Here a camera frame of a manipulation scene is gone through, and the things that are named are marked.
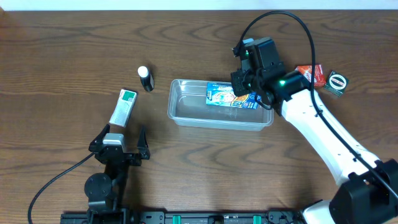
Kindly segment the red white medicine box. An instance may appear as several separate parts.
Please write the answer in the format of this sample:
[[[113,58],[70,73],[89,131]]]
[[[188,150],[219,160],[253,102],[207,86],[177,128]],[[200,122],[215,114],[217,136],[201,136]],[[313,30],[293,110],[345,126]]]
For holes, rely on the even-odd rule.
[[[308,81],[311,81],[312,78],[312,66],[311,65],[299,65],[295,68],[296,71],[299,71],[303,76],[306,77]],[[315,65],[314,72],[314,86],[315,88],[324,87],[326,84],[326,79],[323,75],[323,69],[320,64]]]

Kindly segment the black mounting rail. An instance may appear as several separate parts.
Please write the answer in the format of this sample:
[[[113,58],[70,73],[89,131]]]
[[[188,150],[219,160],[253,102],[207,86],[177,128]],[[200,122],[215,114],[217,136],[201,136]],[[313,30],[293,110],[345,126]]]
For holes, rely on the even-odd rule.
[[[64,213],[61,224],[300,224],[304,219],[297,212],[269,211],[265,213],[168,213],[131,212]]]

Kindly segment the white green medicine box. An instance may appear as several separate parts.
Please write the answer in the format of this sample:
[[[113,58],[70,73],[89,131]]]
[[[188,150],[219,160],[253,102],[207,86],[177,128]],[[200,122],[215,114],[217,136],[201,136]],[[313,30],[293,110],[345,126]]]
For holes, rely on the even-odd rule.
[[[125,128],[128,124],[136,99],[137,92],[122,89],[109,123]]]

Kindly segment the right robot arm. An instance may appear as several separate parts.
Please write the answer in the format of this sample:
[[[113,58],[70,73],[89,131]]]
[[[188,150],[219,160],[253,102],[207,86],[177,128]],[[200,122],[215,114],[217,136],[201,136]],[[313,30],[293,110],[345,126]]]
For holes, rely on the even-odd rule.
[[[338,191],[301,212],[305,223],[385,223],[397,217],[397,162],[383,162],[340,124],[311,83],[298,71],[287,73],[275,43],[244,40],[233,50],[241,68],[231,73],[236,96],[274,110],[310,143],[331,172]]]

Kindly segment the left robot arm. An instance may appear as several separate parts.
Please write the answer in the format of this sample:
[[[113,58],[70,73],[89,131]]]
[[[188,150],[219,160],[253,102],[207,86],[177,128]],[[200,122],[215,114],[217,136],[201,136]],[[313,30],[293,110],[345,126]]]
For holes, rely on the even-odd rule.
[[[124,135],[111,133],[108,124],[90,142],[88,150],[97,161],[105,165],[104,172],[93,174],[85,183],[84,191],[88,197],[91,219],[122,213],[121,202],[129,168],[140,166],[143,160],[150,159],[144,127],[139,133],[137,149],[135,153],[127,152]]]

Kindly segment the clear plastic container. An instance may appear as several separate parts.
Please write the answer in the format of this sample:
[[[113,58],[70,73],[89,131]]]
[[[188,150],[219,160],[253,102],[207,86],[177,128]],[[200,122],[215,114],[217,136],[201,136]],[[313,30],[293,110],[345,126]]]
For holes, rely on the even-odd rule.
[[[180,126],[239,131],[260,131],[273,123],[272,110],[206,104],[208,83],[204,80],[173,80],[167,110],[169,118]]]

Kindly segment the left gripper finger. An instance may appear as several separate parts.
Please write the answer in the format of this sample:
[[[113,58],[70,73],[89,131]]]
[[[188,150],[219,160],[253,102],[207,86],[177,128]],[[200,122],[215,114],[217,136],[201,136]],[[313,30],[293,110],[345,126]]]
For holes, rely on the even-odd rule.
[[[97,137],[94,138],[93,140],[93,145],[101,145],[103,142],[104,137],[109,133],[110,131],[110,125],[106,124],[102,131],[97,135]]]
[[[144,126],[141,127],[139,139],[137,142],[137,148],[139,150],[140,155],[149,155],[149,145],[146,139],[146,128]]]

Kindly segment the blue fever patch box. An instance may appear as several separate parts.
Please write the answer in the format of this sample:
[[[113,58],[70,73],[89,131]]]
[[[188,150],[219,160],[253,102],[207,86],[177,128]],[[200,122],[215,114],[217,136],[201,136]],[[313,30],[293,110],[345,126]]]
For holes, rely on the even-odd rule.
[[[255,93],[236,96],[230,83],[208,82],[206,85],[207,105],[256,110],[260,99]]]

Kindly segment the dark bottle white cap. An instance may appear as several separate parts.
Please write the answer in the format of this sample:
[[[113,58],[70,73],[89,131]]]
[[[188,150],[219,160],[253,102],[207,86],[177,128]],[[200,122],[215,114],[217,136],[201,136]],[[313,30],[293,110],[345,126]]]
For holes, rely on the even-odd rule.
[[[140,66],[137,72],[145,91],[151,92],[154,89],[154,79],[150,70],[145,66]]]

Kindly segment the dark green square box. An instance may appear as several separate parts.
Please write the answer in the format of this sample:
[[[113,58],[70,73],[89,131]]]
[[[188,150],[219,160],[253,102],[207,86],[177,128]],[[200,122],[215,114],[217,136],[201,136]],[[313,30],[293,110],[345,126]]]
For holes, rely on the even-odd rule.
[[[328,76],[324,89],[338,97],[341,97],[345,93],[348,83],[349,80],[344,75],[332,70]]]

